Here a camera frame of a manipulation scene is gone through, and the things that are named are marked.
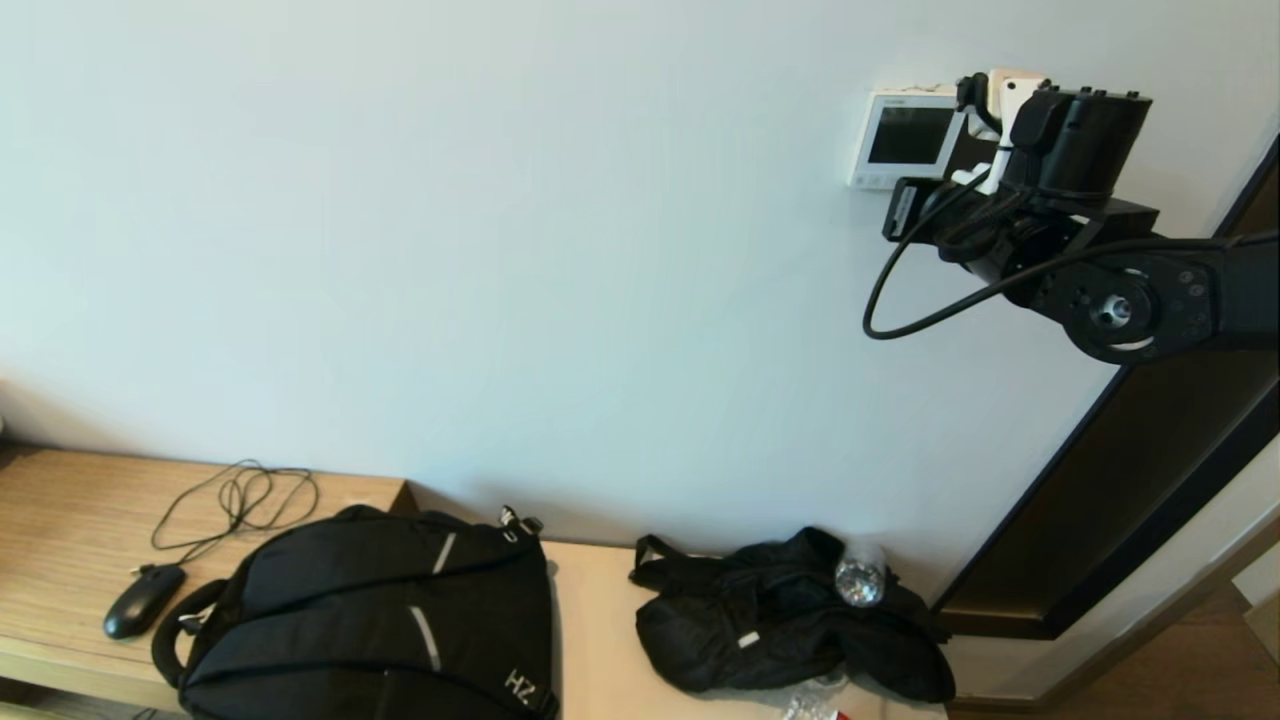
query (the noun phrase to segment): wooden desk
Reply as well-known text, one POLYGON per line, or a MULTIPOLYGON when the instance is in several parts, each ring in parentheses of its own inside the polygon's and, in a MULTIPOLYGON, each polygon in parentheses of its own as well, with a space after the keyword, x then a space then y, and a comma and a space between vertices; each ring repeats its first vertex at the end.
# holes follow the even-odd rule
MULTIPOLYGON (((0 448, 0 676, 180 710, 177 693, 151 665, 151 633, 111 641, 102 634, 102 616, 133 582, 131 568, 180 556, 180 551, 152 550, 151 529, 178 493, 219 469, 0 448)), ((355 503, 415 509, 403 479, 317 474, 316 482, 320 505, 315 519, 355 503)), ((188 498, 174 514, 165 539, 225 530, 216 492, 211 488, 188 498)), ((284 495, 276 496, 279 501, 284 495)), ((187 582, 178 597, 229 577, 268 537, 252 533, 223 541, 186 568, 187 582)))
MULTIPOLYGON (((0 676, 179 710, 177 693, 151 665, 150 634, 110 641, 102 635, 102 615, 132 582, 131 566, 177 557, 151 550, 151 528, 174 496, 216 470, 50 450, 0 451, 0 676)), ((403 480, 317 479, 316 518, 357 502, 416 510, 403 480)), ((174 537, 224 529, 212 498, 200 500, 174 518, 174 537)), ((225 541, 188 568, 180 593, 228 577, 262 539, 225 541)), ((563 720, 781 717, 787 691, 695 697, 653 671, 635 634, 635 611, 653 593, 627 580, 630 550, 559 542, 545 542, 544 548, 557 596, 556 675, 563 720)), ((858 685, 847 685, 836 702, 854 720, 946 717, 941 706, 911 706, 858 685)))

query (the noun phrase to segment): thermostat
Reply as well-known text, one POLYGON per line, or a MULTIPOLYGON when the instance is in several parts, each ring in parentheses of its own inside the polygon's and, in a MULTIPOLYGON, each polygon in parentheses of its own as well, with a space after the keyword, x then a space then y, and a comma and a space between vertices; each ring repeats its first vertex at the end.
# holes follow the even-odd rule
POLYGON ((893 190, 902 177, 941 178, 964 119, 954 87, 872 92, 849 184, 893 190))

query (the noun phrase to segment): black bag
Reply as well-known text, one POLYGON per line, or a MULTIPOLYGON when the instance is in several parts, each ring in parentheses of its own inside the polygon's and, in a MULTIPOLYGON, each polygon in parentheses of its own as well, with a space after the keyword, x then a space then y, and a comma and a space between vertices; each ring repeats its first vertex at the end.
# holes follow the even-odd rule
POLYGON ((183 600, 152 659, 197 720, 553 720, 540 524, 503 521, 353 506, 285 532, 183 600))
POLYGON ((865 673, 910 700, 955 697, 937 644, 948 633, 892 573, 874 607, 845 603, 833 579, 844 550, 815 528, 723 559, 640 538, 631 580, 659 593, 636 611, 640 644, 654 670, 686 692, 781 688, 845 664, 849 676, 865 673), (650 551, 663 557, 645 561, 650 551))

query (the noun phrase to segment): black mouse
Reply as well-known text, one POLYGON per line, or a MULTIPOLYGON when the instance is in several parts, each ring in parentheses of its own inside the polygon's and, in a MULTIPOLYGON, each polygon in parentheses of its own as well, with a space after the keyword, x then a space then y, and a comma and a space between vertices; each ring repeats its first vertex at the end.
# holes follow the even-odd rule
POLYGON ((147 632, 186 579, 187 571, 177 565, 143 568, 138 579, 106 611, 102 632, 118 641, 147 632))

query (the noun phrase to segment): display screen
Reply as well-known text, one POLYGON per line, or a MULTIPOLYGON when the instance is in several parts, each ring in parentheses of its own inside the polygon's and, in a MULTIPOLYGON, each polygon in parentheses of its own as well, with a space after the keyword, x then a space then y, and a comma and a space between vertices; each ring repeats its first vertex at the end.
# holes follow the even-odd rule
POLYGON ((947 138, 950 108, 884 108, 872 141, 872 163, 932 165, 947 138))

